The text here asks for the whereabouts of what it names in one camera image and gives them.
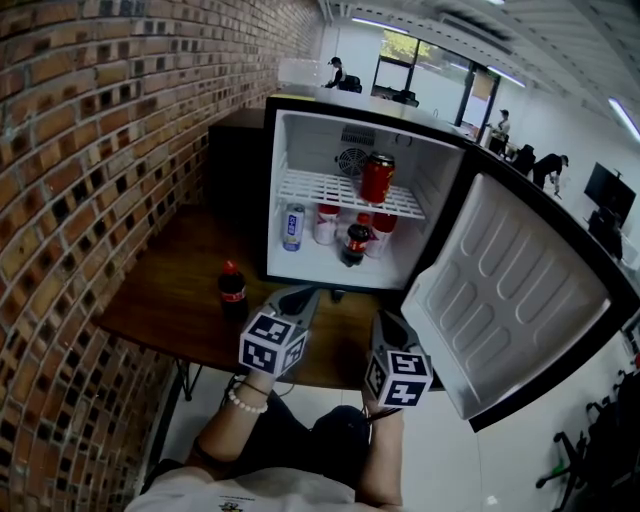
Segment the fridge door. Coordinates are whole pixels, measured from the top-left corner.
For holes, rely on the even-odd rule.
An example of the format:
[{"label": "fridge door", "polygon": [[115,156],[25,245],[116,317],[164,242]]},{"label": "fridge door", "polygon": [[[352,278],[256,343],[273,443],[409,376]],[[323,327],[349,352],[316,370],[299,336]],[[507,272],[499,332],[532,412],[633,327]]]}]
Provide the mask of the fridge door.
[{"label": "fridge door", "polygon": [[[617,269],[597,243],[514,171],[499,170],[495,177],[474,173],[439,256],[402,305],[460,416],[474,418],[476,431],[573,373],[634,307],[612,308],[615,293],[602,274]],[[574,247],[581,244],[579,253]],[[607,268],[596,275],[583,250]]]}]

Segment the red bottle cap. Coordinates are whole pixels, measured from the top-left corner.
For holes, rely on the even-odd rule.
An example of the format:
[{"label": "red bottle cap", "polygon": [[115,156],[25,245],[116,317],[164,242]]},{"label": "red bottle cap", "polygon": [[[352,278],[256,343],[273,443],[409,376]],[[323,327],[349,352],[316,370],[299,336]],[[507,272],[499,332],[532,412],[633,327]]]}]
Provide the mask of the red bottle cap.
[{"label": "red bottle cap", "polygon": [[224,262],[224,266],[222,267],[223,274],[237,274],[238,267],[236,266],[234,261],[227,260]]},{"label": "red bottle cap", "polygon": [[320,204],[318,205],[318,211],[327,215],[334,215],[340,213],[340,207],[333,204]]}]

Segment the ceiling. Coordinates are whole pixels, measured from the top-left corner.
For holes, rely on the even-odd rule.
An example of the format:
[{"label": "ceiling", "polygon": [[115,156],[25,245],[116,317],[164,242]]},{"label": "ceiling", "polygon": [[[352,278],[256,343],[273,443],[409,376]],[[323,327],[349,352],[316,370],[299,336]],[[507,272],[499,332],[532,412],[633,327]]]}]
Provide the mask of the ceiling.
[{"label": "ceiling", "polygon": [[[640,0],[327,3],[334,19],[362,17],[409,30],[612,119],[608,98],[615,97],[640,126]],[[443,15],[467,25],[445,24]],[[474,30],[481,37],[469,34]]]}]

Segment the computer monitor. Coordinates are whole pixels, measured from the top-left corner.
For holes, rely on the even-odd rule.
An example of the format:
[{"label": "computer monitor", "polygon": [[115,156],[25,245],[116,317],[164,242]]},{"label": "computer monitor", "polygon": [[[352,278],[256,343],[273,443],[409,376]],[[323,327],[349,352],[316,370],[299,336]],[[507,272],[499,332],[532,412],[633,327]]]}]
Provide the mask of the computer monitor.
[{"label": "computer monitor", "polygon": [[620,217],[620,225],[629,215],[636,193],[625,185],[618,176],[596,163],[584,193],[598,206],[609,208]]}]

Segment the white beaded bracelet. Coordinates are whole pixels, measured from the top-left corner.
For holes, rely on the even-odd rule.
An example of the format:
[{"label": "white beaded bracelet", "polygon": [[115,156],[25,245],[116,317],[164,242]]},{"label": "white beaded bracelet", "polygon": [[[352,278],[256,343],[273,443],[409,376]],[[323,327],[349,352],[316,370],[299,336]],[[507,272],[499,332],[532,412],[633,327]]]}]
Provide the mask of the white beaded bracelet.
[{"label": "white beaded bracelet", "polygon": [[263,412],[267,412],[267,409],[269,408],[269,406],[266,403],[262,407],[251,407],[250,405],[245,404],[242,400],[240,400],[236,396],[233,389],[229,390],[229,393],[227,394],[227,396],[229,397],[229,400],[231,400],[235,405],[240,407],[240,409],[243,409],[247,412],[251,412],[253,414],[262,414]]}]

